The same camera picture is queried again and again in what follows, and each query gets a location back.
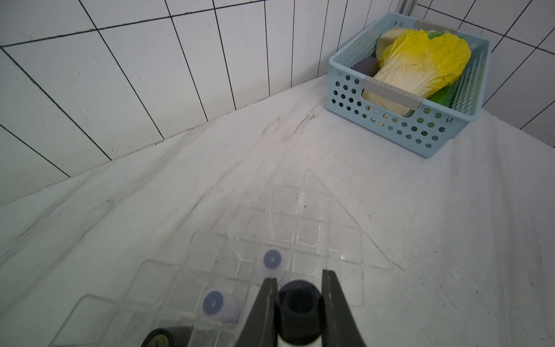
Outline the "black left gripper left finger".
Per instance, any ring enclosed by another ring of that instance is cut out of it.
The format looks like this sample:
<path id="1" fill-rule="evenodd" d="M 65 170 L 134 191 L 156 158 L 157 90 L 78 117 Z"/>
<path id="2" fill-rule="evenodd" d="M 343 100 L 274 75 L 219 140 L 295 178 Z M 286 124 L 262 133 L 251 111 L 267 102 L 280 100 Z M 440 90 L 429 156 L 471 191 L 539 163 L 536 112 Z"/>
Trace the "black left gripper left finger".
<path id="1" fill-rule="evenodd" d="M 277 346 L 278 334 L 274 324 L 277 285 L 276 278 L 263 280 L 235 347 Z"/>

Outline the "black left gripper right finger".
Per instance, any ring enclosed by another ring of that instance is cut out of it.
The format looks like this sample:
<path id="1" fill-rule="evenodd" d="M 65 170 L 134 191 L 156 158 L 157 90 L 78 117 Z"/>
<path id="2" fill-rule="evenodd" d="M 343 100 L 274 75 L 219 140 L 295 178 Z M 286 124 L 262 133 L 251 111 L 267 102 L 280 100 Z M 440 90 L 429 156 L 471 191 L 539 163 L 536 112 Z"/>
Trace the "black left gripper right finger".
<path id="1" fill-rule="evenodd" d="M 332 270 L 322 271 L 321 295 L 322 346 L 366 346 Z"/>

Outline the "lilac lip gloss tube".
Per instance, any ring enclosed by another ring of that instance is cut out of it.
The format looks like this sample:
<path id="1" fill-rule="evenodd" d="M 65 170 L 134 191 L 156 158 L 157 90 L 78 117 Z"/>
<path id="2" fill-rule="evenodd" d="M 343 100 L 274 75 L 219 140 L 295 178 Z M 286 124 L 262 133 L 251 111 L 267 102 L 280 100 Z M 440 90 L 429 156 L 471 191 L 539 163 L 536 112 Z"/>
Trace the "lilac lip gloss tube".
<path id="1" fill-rule="evenodd" d="M 232 294 L 213 289 L 204 296 L 201 313 L 215 322 L 237 323 L 241 315 L 241 304 Z"/>

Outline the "black silver-band lipstick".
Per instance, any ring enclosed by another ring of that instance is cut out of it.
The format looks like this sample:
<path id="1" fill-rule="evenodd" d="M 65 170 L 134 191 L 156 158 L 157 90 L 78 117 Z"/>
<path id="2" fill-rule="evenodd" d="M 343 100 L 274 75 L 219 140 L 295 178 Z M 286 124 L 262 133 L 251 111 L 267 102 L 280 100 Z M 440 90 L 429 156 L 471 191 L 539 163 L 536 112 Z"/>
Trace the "black silver-band lipstick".
<path id="1" fill-rule="evenodd" d="M 293 280 L 278 292 L 275 305 L 275 328 L 287 344 L 306 346 L 322 333 L 318 288 L 305 280 Z"/>

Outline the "lilac tube black cap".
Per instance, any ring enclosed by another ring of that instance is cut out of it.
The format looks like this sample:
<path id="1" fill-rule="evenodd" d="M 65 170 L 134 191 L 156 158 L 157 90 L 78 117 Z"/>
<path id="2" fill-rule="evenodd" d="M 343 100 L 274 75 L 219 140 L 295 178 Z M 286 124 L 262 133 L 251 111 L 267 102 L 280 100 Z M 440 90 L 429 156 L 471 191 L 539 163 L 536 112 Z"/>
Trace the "lilac tube black cap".
<path id="1" fill-rule="evenodd" d="M 276 272 L 283 268 L 283 256 L 280 250 L 268 249 L 262 257 L 265 271 Z"/>

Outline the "black gold-band lipstick top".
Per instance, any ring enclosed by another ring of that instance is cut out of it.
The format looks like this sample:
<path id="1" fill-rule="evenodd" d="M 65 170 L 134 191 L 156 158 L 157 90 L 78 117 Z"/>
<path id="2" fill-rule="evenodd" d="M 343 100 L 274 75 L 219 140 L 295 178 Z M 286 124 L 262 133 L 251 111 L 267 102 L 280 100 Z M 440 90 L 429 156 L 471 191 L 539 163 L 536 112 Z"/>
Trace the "black gold-band lipstick top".
<path id="1" fill-rule="evenodd" d="M 190 326 L 156 328 L 147 335 L 141 347 L 187 347 L 193 330 Z"/>

